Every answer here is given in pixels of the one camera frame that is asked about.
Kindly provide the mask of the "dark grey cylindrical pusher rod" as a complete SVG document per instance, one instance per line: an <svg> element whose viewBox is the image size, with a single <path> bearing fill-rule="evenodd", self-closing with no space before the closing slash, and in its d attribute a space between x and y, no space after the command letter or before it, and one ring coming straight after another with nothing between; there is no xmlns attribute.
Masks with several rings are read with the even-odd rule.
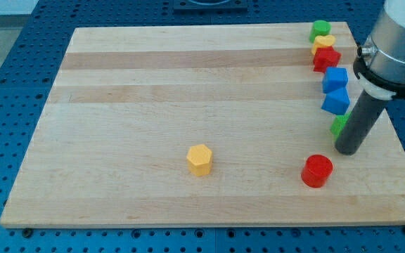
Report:
<svg viewBox="0 0 405 253"><path fill-rule="evenodd" d="M363 90L335 141L335 149L343 155L355 154L387 104L387 100L374 98Z"/></svg>

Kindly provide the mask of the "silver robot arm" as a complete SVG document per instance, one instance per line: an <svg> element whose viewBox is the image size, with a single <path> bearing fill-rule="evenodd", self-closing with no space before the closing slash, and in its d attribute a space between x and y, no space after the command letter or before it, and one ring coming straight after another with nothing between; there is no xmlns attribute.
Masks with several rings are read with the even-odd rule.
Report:
<svg viewBox="0 0 405 253"><path fill-rule="evenodd" d="M384 2L353 71L363 91L335 141L343 155L359 149L389 101L405 100L405 0Z"/></svg>

